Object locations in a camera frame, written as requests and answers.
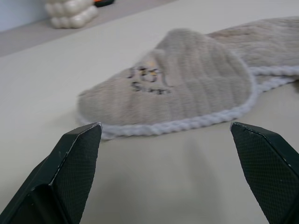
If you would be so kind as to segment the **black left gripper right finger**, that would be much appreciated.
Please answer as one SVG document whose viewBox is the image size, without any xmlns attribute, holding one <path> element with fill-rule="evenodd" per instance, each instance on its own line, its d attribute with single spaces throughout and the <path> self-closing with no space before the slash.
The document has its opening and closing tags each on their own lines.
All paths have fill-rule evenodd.
<svg viewBox="0 0 299 224">
<path fill-rule="evenodd" d="M 245 179 L 270 224 L 299 222 L 299 154 L 278 133 L 232 122 Z"/>
</svg>

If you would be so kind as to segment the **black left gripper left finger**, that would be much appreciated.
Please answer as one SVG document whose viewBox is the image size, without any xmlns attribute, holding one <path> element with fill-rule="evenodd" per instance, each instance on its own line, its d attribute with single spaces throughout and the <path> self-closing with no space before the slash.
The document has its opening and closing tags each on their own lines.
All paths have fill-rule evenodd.
<svg viewBox="0 0 299 224">
<path fill-rule="evenodd" d="M 95 175 L 101 123 L 65 133 L 0 215 L 2 224 L 78 224 Z"/>
</svg>

